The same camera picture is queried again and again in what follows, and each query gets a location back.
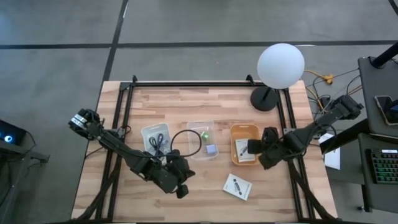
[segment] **white card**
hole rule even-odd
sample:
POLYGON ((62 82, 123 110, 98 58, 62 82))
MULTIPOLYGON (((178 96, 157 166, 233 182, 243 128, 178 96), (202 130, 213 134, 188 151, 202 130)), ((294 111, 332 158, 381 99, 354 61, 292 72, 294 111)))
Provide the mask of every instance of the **white card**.
POLYGON ((251 183, 236 177, 233 174, 229 174, 224 184, 223 190, 231 195, 247 201, 251 190, 251 183))
POLYGON ((238 155, 238 162, 255 161, 256 155, 248 153, 248 140, 237 139, 235 140, 236 154, 238 155))
MULTIPOLYGON (((319 143, 322 143, 331 137, 333 137, 332 134, 326 133, 322 135, 318 141, 319 143)), ((326 153, 324 155, 324 162, 325 166, 340 170, 340 148, 338 147, 337 149, 326 153)))

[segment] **gray concrete floor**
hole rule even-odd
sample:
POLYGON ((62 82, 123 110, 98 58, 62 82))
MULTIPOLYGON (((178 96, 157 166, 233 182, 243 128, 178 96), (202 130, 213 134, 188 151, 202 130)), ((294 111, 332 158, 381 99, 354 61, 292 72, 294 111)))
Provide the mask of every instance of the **gray concrete floor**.
MULTIPOLYGON (((0 2, 0 45, 112 42, 122 0, 0 2)), ((130 0, 120 43, 333 41, 398 39, 398 17, 387 0, 130 0)), ((306 69, 339 74, 388 45, 299 47, 306 69)), ((242 80, 256 75, 265 47, 118 49, 110 80, 242 80)), ((0 119, 29 130, 50 162, 31 169, 15 210, 16 223, 68 220, 87 142, 68 130, 80 108, 95 108, 109 49, 0 50, 0 119)), ((317 85, 335 95, 358 71, 317 85)), ((303 75, 306 84, 315 78, 303 75)), ((360 85, 359 80, 352 88, 360 85)), ((363 103, 361 91, 353 95, 363 103)), ((366 117, 362 113, 357 120, 366 117)), ((346 129, 356 121, 337 122, 346 129)), ((354 144, 345 147, 355 153, 354 144)), ((343 170, 349 164, 343 164, 343 170)), ((398 215, 361 213, 359 185, 328 170, 340 218, 393 223, 398 215)))

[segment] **black device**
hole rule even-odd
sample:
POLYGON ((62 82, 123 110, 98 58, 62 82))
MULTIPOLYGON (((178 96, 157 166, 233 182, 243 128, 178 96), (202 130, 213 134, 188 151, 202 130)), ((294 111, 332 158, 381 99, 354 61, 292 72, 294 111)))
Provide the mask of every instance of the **black device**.
POLYGON ((398 184, 398 149, 367 149, 375 184, 398 184))
POLYGON ((393 101, 390 96, 375 96, 377 107, 387 125, 398 124, 398 101, 393 101))
POLYGON ((259 161, 264 169, 269 169, 281 160, 287 161, 302 155, 316 133, 330 127, 339 119, 357 118, 363 109, 363 105, 358 104, 348 95, 343 95, 330 104, 330 109, 325 115, 305 128, 286 133, 282 138, 278 137, 276 128, 266 128, 261 140, 250 139, 248 141, 248 152, 261 153, 259 161))
POLYGON ((26 134, 26 131, 22 128, 18 128, 12 124, 0 120, 0 140, 5 141, 9 144, 17 146, 21 145, 21 142, 26 134))
POLYGON ((81 109, 68 124, 80 136, 88 140, 96 139, 105 149, 119 154, 130 170, 144 181, 153 181, 165 193, 175 192, 177 198, 188 194, 188 187, 183 183, 195 172, 190 170, 188 161, 180 156, 179 150, 174 149, 165 155, 167 163, 162 165, 159 157, 125 145, 117 131, 105 130, 100 116, 92 110, 81 109))

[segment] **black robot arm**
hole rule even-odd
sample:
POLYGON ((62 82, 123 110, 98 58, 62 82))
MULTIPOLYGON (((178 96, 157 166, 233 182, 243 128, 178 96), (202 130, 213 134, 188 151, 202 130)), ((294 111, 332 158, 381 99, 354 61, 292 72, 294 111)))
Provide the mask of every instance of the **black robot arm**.
POLYGON ((301 155, 310 144, 314 135, 319 131, 330 127, 339 119, 355 119, 361 113, 363 105, 358 104, 352 97, 343 95, 331 103, 325 115, 309 124, 305 128, 288 132, 282 138, 266 139, 263 134, 261 140, 249 140, 249 153, 257 154, 260 163, 265 169, 269 169, 281 160, 288 160, 301 155))
POLYGON ((188 194, 188 187, 183 183, 195 172, 190 170, 188 161, 179 156, 178 150, 167 154, 167 163, 162 165, 159 157, 131 149, 121 141, 116 131, 105 130, 99 115, 92 110, 81 109, 68 124, 80 136, 88 140, 96 139, 105 149, 119 154, 133 173, 145 181, 153 181, 165 193, 176 192, 178 198, 188 194))

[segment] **orange tray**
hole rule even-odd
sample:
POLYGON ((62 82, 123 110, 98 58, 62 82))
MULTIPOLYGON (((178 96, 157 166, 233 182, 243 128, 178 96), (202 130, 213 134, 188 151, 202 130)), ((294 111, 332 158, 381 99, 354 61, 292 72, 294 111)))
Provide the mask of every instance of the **orange tray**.
POLYGON ((238 162, 235 140, 237 139, 258 139, 260 140, 259 127, 254 124, 234 124, 231 127, 231 160, 238 166, 253 166, 259 164, 259 158, 255 161, 238 162))

